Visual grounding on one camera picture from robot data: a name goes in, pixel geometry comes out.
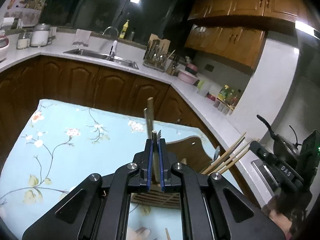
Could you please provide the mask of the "right hand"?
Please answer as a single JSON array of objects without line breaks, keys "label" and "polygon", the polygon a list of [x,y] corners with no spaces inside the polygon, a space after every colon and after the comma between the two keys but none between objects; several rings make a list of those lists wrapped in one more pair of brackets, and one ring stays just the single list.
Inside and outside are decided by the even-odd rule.
[{"label": "right hand", "polygon": [[282,213],[282,201],[280,195],[273,196],[261,211],[269,217],[285,234],[286,239],[292,239],[292,235],[297,231],[298,224],[301,222],[303,213],[298,208]]}]

